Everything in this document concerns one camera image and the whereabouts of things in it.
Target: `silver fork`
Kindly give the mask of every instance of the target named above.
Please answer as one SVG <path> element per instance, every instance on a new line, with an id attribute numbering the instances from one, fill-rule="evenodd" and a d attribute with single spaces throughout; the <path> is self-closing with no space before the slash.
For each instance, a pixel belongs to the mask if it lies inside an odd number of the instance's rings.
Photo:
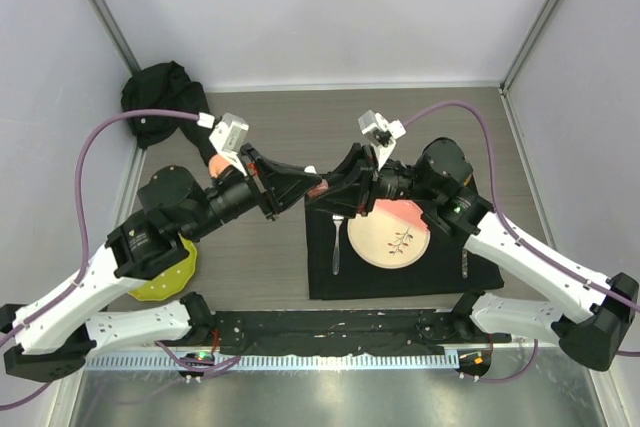
<path id="1" fill-rule="evenodd" d="M 340 226 L 342 225 L 342 221 L 344 217 L 341 215 L 333 216 L 333 225 L 336 226 L 336 242 L 333 244 L 333 275 L 338 275 L 340 272 Z"/>

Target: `white wall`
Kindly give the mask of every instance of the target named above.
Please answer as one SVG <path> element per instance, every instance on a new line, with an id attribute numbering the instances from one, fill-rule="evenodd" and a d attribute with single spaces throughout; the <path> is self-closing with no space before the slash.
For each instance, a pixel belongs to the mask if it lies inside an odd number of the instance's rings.
<path id="1" fill-rule="evenodd" d="M 143 66 L 207 89 L 499 81 L 544 0 L 107 0 Z"/>
<path id="2" fill-rule="evenodd" d="M 75 160 L 91 128 L 119 111 L 128 71 L 87 0 L 0 0 L 0 304 L 36 300 L 79 267 Z M 113 127 L 89 155 L 92 247 L 113 226 L 133 141 Z M 0 404 L 38 384 L 4 375 Z M 54 389 L 0 425 L 42 427 Z"/>
<path id="3" fill-rule="evenodd" d="M 638 280 L 639 33 L 638 0 L 564 0 L 512 89 L 559 248 Z M 628 350 L 640 350 L 639 322 Z M 616 363 L 637 415 L 640 360 Z"/>

